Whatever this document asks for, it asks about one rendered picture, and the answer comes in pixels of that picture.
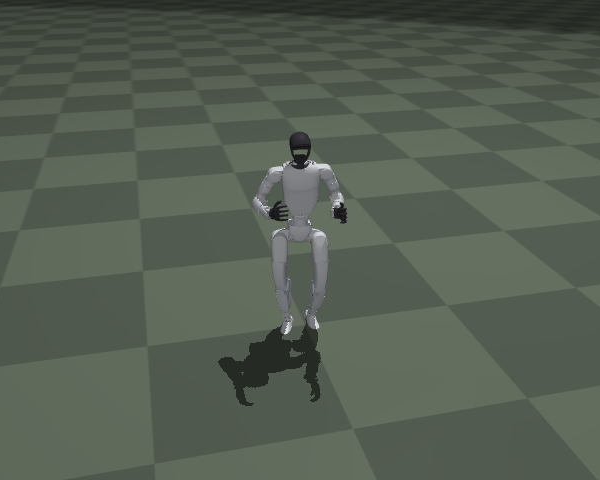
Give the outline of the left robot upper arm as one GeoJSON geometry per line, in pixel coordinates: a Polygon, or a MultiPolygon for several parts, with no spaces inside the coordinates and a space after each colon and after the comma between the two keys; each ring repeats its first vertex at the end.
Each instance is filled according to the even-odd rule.
{"type": "Polygon", "coordinates": [[[331,193],[329,197],[331,204],[334,200],[340,199],[340,191],[337,179],[330,165],[328,164],[317,164],[320,177],[324,180],[328,190],[331,193]]]}

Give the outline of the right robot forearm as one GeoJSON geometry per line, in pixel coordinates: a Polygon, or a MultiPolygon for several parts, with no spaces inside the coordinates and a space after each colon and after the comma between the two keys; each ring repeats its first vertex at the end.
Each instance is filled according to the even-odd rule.
{"type": "Polygon", "coordinates": [[[264,216],[267,220],[270,219],[269,209],[271,209],[265,202],[260,202],[258,197],[255,197],[252,201],[254,210],[260,215],[264,216]]]}

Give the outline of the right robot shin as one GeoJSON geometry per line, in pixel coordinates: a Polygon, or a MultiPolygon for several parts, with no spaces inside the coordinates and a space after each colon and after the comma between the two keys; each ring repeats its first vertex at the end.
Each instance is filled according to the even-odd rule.
{"type": "MultiPolygon", "coordinates": [[[[276,289],[276,287],[275,287],[276,289]]],[[[288,322],[291,321],[291,314],[290,314],[290,304],[291,304],[291,290],[287,293],[284,293],[282,290],[277,290],[276,289],[276,299],[277,299],[277,303],[278,303],[278,307],[279,309],[282,311],[282,316],[284,321],[287,321],[286,319],[288,318],[288,322]]]]}

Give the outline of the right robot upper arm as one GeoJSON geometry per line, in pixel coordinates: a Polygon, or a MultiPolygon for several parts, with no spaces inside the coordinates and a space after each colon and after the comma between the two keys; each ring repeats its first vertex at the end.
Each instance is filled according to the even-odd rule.
{"type": "MultiPolygon", "coordinates": [[[[283,166],[271,167],[262,181],[255,197],[258,197],[260,202],[267,204],[266,196],[271,192],[274,183],[278,183],[282,179],[283,166]]],[[[254,197],[254,198],[255,198],[254,197]]],[[[252,206],[253,207],[253,206],[252,206]]]]}

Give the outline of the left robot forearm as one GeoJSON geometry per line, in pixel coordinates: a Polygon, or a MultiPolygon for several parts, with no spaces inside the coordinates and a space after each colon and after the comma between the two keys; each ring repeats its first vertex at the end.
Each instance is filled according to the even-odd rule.
{"type": "MultiPolygon", "coordinates": [[[[343,195],[340,193],[340,199],[336,199],[333,201],[332,203],[332,209],[331,209],[331,217],[334,217],[334,207],[341,207],[340,203],[344,204],[344,197],[343,195]]],[[[344,207],[343,207],[344,208],[344,207]]]]}

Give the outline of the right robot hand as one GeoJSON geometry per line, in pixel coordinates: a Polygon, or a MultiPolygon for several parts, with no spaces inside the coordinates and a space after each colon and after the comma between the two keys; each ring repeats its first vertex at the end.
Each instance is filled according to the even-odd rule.
{"type": "Polygon", "coordinates": [[[288,220],[288,219],[280,219],[280,217],[286,217],[286,216],[288,216],[288,214],[285,214],[285,215],[280,215],[280,213],[283,213],[283,212],[288,212],[288,210],[280,210],[280,211],[279,211],[279,209],[281,209],[281,208],[284,208],[284,207],[287,207],[287,205],[284,205],[284,206],[278,206],[278,204],[280,204],[281,202],[282,202],[281,200],[280,200],[280,201],[277,201],[277,202],[275,203],[274,207],[273,207],[273,208],[271,208],[271,209],[269,209],[269,210],[270,210],[270,211],[269,211],[269,216],[270,216],[270,219],[275,219],[276,221],[287,221],[287,220],[288,220]],[[277,207],[277,206],[278,206],[278,207],[277,207]]]}

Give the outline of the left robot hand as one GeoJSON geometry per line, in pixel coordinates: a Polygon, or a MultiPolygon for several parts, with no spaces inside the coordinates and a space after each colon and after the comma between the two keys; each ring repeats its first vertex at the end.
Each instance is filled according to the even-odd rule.
{"type": "Polygon", "coordinates": [[[333,208],[334,209],[334,217],[333,218],[340,219],[341,221],[343,221],[343,222],[340,222],[341,224],[347,223],[347,220],[346,220],[347,219],[347,216],[346,216],[347,208],[343,208],[344,207],[343,203],[340,203],[340,205],[341,205],[341,207],[339,207],[339,208],[338,207],[333,208]]]}

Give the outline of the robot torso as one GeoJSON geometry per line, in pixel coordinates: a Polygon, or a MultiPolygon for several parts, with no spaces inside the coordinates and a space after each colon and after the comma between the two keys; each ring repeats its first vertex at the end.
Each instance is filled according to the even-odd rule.
{"type": "Polygon", "coordinates": [[[288,211],[293,215],[288,220],[288,241],[296,243],[308,242],[311,238],[311,222],[307,214],[311,214],[318,201],[320,173],[317,163],[307,160],[304,169],[296,169],[288,161],[283,166],[282,193],[288,211]],[[310,162],[308,162],[310,161],[310,162]]]}

